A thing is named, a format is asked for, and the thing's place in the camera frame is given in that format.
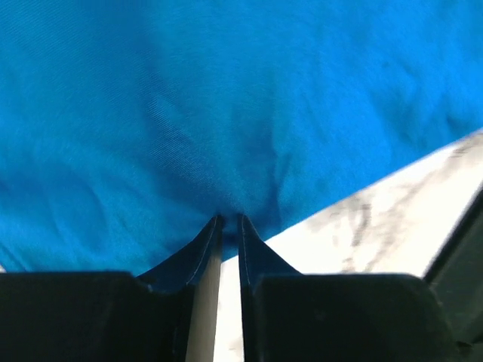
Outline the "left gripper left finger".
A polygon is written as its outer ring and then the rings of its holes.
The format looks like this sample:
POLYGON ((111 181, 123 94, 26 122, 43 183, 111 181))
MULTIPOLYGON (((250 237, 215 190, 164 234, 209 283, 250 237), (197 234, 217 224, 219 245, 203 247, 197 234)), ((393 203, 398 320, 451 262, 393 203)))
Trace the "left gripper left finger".
POLYGON ((211 361, 223 220, 140 276, 1 276, 3 361, 211 361))

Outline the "blue satin napkin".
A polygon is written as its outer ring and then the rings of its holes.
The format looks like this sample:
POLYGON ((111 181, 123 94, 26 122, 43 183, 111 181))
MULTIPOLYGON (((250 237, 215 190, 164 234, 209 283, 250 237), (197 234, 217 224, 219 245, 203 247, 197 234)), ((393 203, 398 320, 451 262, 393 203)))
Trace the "blue satin napkin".
POLYGON ((3 1, 1 264, 232 256, 481 126, 480 1, 3 1))

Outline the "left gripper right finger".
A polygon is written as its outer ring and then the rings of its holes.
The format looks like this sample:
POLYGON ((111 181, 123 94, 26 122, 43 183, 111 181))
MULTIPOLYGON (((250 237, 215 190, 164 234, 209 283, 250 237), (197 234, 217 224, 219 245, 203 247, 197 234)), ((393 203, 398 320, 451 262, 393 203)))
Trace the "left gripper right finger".
POLYGON ((459 361, 428 286, 407 274, 305 275, 238 218, 247 361, 459 361))

